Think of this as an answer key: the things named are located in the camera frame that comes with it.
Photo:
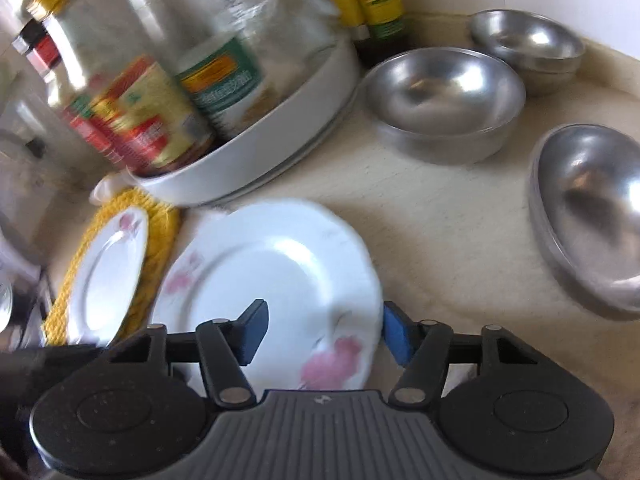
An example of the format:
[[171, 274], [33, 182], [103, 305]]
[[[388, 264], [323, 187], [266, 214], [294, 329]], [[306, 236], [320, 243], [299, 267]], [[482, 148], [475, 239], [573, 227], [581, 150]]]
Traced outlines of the white rose plate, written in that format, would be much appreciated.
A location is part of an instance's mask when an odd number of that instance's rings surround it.
[[306, 200], [267, 200], [208, 220], [170, 267], [151, 320], [192, 332], [235, 320], [256, 299], [269, 309], [267, 333], [243, 370], [256, 393], [364, 387], [382, 287], [347, 222]]

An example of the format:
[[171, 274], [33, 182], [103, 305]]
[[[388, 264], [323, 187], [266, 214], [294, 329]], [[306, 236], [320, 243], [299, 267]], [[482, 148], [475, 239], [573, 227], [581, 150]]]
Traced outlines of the small white floral plate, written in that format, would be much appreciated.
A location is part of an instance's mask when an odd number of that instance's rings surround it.
[[107, 221], [81, 258], [67, 306], [70, 344], [113, 342], [136, 293], [148, 244], [148, 214], [129, 207]]

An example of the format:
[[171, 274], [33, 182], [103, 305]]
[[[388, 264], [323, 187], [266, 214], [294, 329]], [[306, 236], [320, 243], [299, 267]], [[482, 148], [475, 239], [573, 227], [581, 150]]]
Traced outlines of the steel bowl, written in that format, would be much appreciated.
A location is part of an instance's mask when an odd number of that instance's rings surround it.
[[586, 54], [582, 40], [564, 25], [518, 10], [485, 10], [468, 21], [476, 50], [510, 65], [528, 96], [548, 96], [576, 75]]
[[541, 257], [568, 296], [614, 320], [639, 317], [639, 142], [593, 124], [536, 145], [527, 185]]
[[435, 165], [469, 165], [500, 151], [526, 103], [521, 77], [491, 56], [420, 48], [372, 68], [364, 114], [386, 148]]

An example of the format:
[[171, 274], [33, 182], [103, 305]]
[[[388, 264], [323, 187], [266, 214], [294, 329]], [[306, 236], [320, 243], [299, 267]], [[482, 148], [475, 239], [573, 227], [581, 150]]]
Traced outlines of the yellow chenille mat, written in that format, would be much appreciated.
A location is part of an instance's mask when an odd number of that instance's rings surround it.
[[181, 211], [173, 206], [156, 200], [138, 188], [128, 188], [117, 193], [105, 205], [99, 206], [87, 229], [78, 243], [77, 250], [67, 266], [62, 284], [55, 302], [42, 322], [41, 328], [46, 346], [64, 346], [68, 344], [66, 322], [70, 307], [70, 293], [73, 280], [76, 278], [81, 258], [87, 252], [90, 243], [98, 236], [99, 228], [104, 228], [107, 221], [120, 214], [129, 206], [140, 207], [148, 214], [149, 238], [148, 247], [142, 266], [142, 275], [134, 294], [132, 304], [125, 316], [124, 327], [116, 339], [124, 339], [132, 335], [146, 323], [152, 304], [160, 288], [160, 282], [167, 268], [169, 257], [174, 249], [181, 228]]

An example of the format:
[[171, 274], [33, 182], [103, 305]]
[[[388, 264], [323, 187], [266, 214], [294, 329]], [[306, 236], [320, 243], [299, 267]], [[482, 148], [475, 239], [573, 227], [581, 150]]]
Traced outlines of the white two-tier rotating rack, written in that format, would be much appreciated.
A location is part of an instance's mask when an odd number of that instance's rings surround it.
[[277, 177], [306, 156], [344, 115], [360, 79], [354, 47], [342, 35], [317, 70], [269, 114], [197, 162], [130, 181], [178, 207], [222, 203]]

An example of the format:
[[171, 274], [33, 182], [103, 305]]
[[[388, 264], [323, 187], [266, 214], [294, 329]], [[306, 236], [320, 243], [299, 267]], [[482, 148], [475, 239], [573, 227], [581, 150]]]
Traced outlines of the white garlic bulb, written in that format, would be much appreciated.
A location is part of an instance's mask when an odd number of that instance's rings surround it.
[[101, 206], [108, 203], [119, 193], [134, 187], [134, 180], [126, 171], [107, 174], [94, 187], [89, 196], [89, 203], [94, 206]]

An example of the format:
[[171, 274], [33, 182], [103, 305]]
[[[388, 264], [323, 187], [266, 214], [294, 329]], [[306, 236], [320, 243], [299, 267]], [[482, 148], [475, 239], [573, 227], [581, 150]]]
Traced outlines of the purple label clear bottle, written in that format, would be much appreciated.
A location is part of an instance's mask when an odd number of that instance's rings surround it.
[[129, 0], [160, 62], [224, 140], [278, 104], [262, 64], [220, 0]]

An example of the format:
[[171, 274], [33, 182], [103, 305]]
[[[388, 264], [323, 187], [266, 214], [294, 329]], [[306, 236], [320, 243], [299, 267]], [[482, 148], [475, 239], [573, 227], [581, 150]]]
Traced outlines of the yellow cap vinegar bottle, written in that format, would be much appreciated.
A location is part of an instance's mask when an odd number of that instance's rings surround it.
[[212, 127], [116, 0], [32, 0], [28, 10], [47, 29], [79, 93], [70, 107], [111, 140], [130, 172], [168, 174], [210, 151]]

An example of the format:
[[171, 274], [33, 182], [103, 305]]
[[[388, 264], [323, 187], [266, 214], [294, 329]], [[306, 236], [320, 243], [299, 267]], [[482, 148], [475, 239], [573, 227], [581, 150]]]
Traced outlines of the green yellow label sauce bottle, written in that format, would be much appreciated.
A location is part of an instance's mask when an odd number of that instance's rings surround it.
[[360, 64], [372, 68], [410, 49], [401, 0], [332, 0]]

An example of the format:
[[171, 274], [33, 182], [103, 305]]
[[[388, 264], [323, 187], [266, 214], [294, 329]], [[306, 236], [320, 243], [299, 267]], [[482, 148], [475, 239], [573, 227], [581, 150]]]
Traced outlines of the red label soy sauce bottle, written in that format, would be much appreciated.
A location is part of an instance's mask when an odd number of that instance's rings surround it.
[[50, 109], [112, 165], [124, 168], [122, 155], [111, 140], [91, 119], [70, 107], [79, 93], [72, 85], [58, 47], [43, 24], [31, 18], [13, 40], [13, 47], [32, 64], [46, 85]]

